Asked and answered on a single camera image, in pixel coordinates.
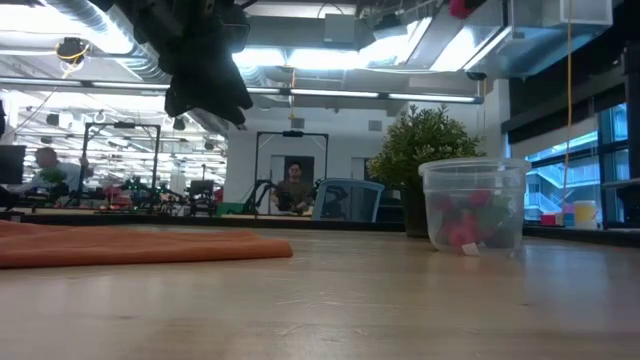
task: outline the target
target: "table surface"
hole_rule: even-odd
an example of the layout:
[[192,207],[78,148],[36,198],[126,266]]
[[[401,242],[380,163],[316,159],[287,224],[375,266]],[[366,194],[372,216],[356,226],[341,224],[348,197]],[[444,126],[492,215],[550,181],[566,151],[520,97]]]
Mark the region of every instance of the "table surface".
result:
[[0,271],[0,358],[640,356],[636,250],[527,239],[465,258],[397,233],[258,232],[294,257]]

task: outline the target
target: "potted plant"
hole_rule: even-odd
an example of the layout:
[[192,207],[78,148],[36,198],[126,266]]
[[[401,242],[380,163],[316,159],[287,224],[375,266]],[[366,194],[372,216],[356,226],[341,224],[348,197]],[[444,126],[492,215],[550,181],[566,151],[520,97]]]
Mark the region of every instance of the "potted plant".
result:
[[408,237],[428,237],[422,179],[418,167],[426,162],[484,156],[479,137],[469,137],[462,123],[447,115],[447,107],[418,109],[411,105],[389,126],[382,151],[367,162],[369,173],[400,190]]

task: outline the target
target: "man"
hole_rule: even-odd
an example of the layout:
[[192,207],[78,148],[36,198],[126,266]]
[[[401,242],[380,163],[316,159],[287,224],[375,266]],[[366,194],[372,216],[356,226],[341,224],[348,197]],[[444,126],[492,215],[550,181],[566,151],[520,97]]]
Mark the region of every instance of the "man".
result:
[[[63,182],[69,187],[69,191],[75,191],[78,189],[80,183],[80,168],[81,165],[63,163],[58,161],[58,154],[50,147],[44,147],[36,150],[36,164],[42,169],[41,171],[57,170],[64,176]],[[93,176],[93,169],[89,169],[89,162],[86,158],[80,159],[80,164],[86,168],[85,178]],[[15,192],[23,193],[33,188],[51,189],[56,184],[47,182],[42,177],[42,173],[36,174],[31,182],[24,184]]]
[[311,194],[312,187],[310,184],[301,182],[302,178],[302,166],[300,163],[293,162],[289,165],[289,178],[287,180],[278,183],[278,187],[271,195],[271,201],[274,204],[278,204],[283,193],[288,193],[293,198],[291,204],[292,212],[304,212],[309,208],[309,205],[313,201],[309,194]]

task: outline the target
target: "blue chair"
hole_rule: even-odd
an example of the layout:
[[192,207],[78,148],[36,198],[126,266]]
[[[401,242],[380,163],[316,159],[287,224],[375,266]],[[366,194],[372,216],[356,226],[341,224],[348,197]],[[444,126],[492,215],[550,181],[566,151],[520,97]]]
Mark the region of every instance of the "blue chair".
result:
[[318,188],[314,221],[376,222],[384,185],[354,179],[326,179]]

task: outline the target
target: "metal frame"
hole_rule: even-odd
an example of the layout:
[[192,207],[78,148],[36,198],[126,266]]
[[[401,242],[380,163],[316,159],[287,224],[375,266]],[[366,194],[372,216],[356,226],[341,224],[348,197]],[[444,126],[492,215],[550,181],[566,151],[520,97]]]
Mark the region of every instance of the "metal frame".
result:
[[[109,123],[109,124],[100,124],[100,123],[86,123],[85,124],[85,128],[84,128],[84,139],[82,142],[82,157],[86,158],[87,157],[87,147],[89,145],[89,141],[91,141],[95,136],[97,136],[98,134],[100,134],[100,131],[102,131],[105,127],[107,126],[112,126],[114,128],[119,128],[118,126],[119,123]],[[142,128],[153,128],[156,129],[156,144],[155,144],[155,151],[154,151],[154,155],[153,155],[153,177],[151,179],[151,196],[152,198],[155,198],[155,194],[156,194],[156,176],[158,173],[158,152],[160,151],[160,131],[161,131],[161,127],[160,125],[144,125],[144,124],[132,124],[132,123],[126,123],[127,128],[136,128],[136,127],[142,127]],[[92,127],[98,127],[99,130],[98,132],[96,132],[93,135],[89,134],[89,130]],[[78,203],[80,203],[80,200],[82,199],[82,192],[83,192],[83,182],[84,182],[84,175],[85,172],[87,170],[87,167],[85,165],[82,165],[80,167],[80,181],[78,183],[78,190],[76,191],[76,199],[78,200]],[[151,207],[149,208],[149,213],[151,213],[153,211],[153,201],[151,202]]]
[[[281,135],[282,137],[287,137],[286,134],[287,133],[291,133],[288,131],[258,131],[256,133],[256,155],[255,155],[255,159],[254,159],[254,166],[253,166],[253,185],[255,185],[255,183],[258,181],[258,155],[260,153],[260,137],[262,135]],[[325,148],[324,148],[324,177],[327,177],[327,168],[328,168],[328,164],[329,164],[329,134],[322,134],[322,133],[305,133],[302,131],[297,131],[296,133],[298,134],[302,134],[302,136],[298,136],[298,137],[305,137],[305,136],[322,136],[325,140]]]

